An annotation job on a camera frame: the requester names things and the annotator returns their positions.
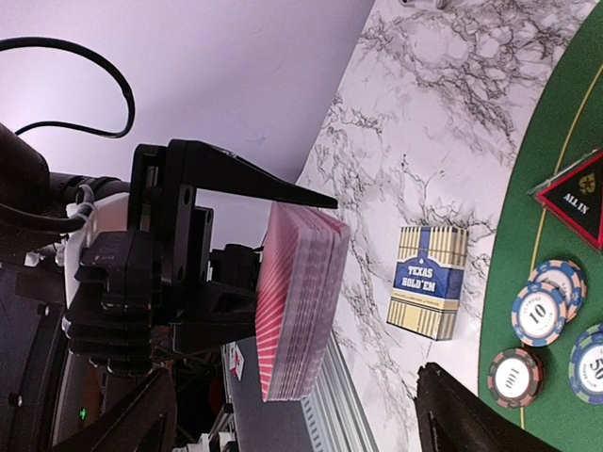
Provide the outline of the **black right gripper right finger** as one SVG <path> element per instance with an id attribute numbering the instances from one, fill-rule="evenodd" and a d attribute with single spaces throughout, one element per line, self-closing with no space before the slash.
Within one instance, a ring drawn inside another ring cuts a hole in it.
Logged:
<path id="1" fill-rule="evenodd" d="M 438 363 L 419 368 L 414 402 L 423 451 L 555 449 L 496 413 Z"/>

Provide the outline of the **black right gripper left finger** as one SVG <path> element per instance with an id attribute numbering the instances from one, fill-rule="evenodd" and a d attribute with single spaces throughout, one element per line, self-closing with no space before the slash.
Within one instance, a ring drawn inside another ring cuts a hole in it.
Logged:
<path id="1" fill-rule="evenodd" d="M 83 400 L 87 368 L 65 371 L 45 451 L 171 451 L 177 404 L 171 372 L 151 372 L 115 405 L 83 427 L 76 412 Z"/>

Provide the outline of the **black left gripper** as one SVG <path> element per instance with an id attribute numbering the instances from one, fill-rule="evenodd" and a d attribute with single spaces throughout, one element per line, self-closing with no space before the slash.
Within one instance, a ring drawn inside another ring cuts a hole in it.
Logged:
<path id="1" fill-rule="evenodd" d="M 126 230 L 100 234 L 75 275 L 104 289 L 96 312 L 88 306 L 69 315 L 66 309 L 62 317 L 73 355 L 111 372 L 147 372 L 156 362 L 156 327 L 171 331 L 178 355 L 255 336 L 257 253 L 237 244 L 211 249 L 213 212 L 197 205 L 199 190 L 338 207 L 330 196 L 208 143 L 139 146 L 126 192 Z M 79 194 L 80 230 L 100 200 Z"/>

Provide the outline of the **brown 100 chips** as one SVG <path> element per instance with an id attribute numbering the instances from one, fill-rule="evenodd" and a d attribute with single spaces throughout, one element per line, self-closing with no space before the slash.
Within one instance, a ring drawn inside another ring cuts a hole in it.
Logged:
<path id="1" fill-rule="evenodd" d="M 530 405 L 542 392 L 545 368 L 540 358 L 530 349 L 507 348 L 491 361 L 487 384 L 496 403 L 505 409 L 519 409 Z"/>

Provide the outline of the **red backed card deck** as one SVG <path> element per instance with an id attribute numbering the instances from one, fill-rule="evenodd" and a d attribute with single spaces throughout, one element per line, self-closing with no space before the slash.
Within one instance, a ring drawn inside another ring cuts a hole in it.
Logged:
<path id="1" fill-rule="evenodd" d="M 350 227 L 315 208 L 274 203 L 257 285 L 255 339 L 262 398 L 312 392 L 334 322 Z"/>

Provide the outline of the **teal 50 chips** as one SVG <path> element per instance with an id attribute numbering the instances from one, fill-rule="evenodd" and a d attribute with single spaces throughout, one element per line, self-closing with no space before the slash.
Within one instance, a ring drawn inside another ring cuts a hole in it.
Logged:
<path id="1" fill-rule="evenodd" d="M 585 403 L 602 404 L 602 324 L 585 330 L 571 349 L 568 378 L 574 394 Z"/>

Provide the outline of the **blue tan chips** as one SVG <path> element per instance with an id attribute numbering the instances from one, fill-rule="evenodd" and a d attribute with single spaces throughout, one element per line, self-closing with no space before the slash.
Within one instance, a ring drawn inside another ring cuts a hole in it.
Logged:
<path id="1" fill-rule="evenodd" d="M 586 297 L 586 278 L 578 264 L 544 261 L 530 273 L 513 302 L 513 331 L 529 347 L 547 347 L 577 316 Z"/>

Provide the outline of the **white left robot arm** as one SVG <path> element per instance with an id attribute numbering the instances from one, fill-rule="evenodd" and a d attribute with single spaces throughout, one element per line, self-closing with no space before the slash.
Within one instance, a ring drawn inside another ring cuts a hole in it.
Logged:
<path id="1" fill-rule="evenodd" d="M 269 264 L 264 249 L 211 249 L 199 190 L 337 206 L 201 141 L 139 145 L 124 182 L 53 173 L 2 131 L 3 450 L 172 449 L 177 395 L 154 329 L 179 356 L 253 336 Z"/>

